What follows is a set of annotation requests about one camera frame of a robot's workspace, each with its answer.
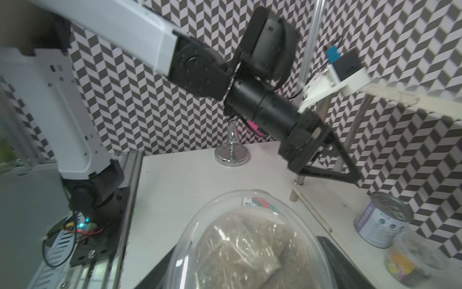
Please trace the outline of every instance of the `plastic bag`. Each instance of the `plastic bag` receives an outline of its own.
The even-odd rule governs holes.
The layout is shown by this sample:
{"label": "plastic bag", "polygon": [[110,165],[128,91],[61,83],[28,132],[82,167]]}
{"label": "plastic bag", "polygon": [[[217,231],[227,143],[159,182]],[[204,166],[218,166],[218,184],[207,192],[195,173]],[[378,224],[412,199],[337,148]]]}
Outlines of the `plastic bag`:
{"label": "plastic bag", "polygon": [[281,268],[274,272],[261,289],[319,288],[310,262],[310,252],[297,233],[292,231],[280,255]]}
{"label": "plastic bag", "polygon": [[266,238],[243,218],[225,215],[205,230],[195,261],[197,289],[259,288],[280,268]]}

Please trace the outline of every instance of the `white bracket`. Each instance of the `white bracket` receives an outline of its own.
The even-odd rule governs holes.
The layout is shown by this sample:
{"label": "white bracket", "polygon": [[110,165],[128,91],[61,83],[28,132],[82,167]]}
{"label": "white bracket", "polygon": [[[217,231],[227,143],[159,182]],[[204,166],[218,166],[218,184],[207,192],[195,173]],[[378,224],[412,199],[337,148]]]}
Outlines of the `white bracket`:
{"label": "white bracket", "polygon": [[361,68],[350,77],[340,81],[334,66],[329,64],[325,70],[316,74],[303,88],[304,100],[300,104],[298,112],[303,113],[306,108],[313,106],[334,92],[340,92],[343,96],[353,94],[370,83],[371,80],[366,68]]}

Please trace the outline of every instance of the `plastic container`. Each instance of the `plastic container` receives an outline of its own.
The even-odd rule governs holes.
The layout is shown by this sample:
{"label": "plastic container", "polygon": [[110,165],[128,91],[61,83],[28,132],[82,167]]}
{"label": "plastic container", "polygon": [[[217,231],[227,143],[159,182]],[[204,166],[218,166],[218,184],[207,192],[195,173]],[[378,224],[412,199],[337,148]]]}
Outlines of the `plastic container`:
{"label": "plastic container", "polygon": [[[288,234],[279,230],[288,228],[291,241],[284,246],[280,238]],[[284,259],[275,258],[282,255]],[[301,265],[290,267],[295,259]],[[181,235],[165,285],[167,289],[337,288],[308,226],[292,209],[260,190],[228,192],[206,204]]]}
{"label": "plastic container", "polygon": [[395,236],[385,254],[385,267],[401,284],[413,288],[444,274],[448,258],[414,231]]}

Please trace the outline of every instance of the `black and white wall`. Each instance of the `black and white wall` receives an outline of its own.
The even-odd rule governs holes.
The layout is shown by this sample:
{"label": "black and white wall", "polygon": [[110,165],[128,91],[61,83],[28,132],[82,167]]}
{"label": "black and white wall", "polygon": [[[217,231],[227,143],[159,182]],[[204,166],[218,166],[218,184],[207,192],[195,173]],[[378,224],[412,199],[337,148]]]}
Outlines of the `black and white wall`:
{"label": "black and white wall", "polygon": [[[313,69],[323,45],[343,35],[341,51],[357,48],[379,83],[462,102],[461,9],[451,0],[330,1]],[[364,97],[332,98],[326,121],[342,141]],[[374,98],[349,153],[358,185],[408,202],[411,228],[462,267],[462,121]]]}
{"label": "black and white wall", "polygon": [[[314,0],[147,1],[145,6],[217,50],[233,55],[252,11],[271,8],[303,36],[289,81],[290,96],[303,57]],[[344,36],[342,52],[357,48],[373,78],[462,102],[462,3],[459,0],[333,0],[329,2],[313,70],[322,46]],[[226,138],[222,103],[194,98],[156,75],[136,57],[83,27],[73,26],[69,50],[75,77],[105,147],[164,154],[213,148]],[[2,81],[17,112],[46,157],[45,137],[14,90]],[[364,94],[332,98],[326,121],[344,139]],[[243,143],[267,141],[240,124]],[[462,122],[375,98],[350,148],[369,192],[409,202],[411,228],[462,267]],[[334,159],[321,159],[332,168]]]}

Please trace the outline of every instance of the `white table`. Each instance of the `white table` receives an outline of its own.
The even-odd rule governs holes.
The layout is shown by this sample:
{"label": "white table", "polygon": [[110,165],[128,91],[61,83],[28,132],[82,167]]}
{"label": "white table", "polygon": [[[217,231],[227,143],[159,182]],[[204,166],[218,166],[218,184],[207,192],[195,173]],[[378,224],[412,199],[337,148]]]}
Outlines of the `white table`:
{"label": "white table", "polygon": [[247,164],[226,167],[213,149],[143,158],[120,288],[134,288],[176,244],[191,218],[216,196],[261,189],[288,204],[315,235],[328,236],[302,202],[289,201],[295,174],[277,155],[279,142],[246,146]]}
{"label": "white table", "polygon": [[[120,288],[134,288],[172,249],[204,204],[238,189],[261,189],[288,204],[313,234],[336,241],[377,289],[404,288],[383,266],[385,251],[363,241],[353,229],[354,215],[367,202],[365,191],[319,178],[307,178],[302,187],[292,186],[295,174],[277,155],[278,142],[246,147],[250,160],[239,167],[218,164],[213,149],[143,159]],[[293,188],[301,196],[295,203],[289,201]],[[453,276],[424,288],[462,288],[462,270],[455,266],[451,270]]]}

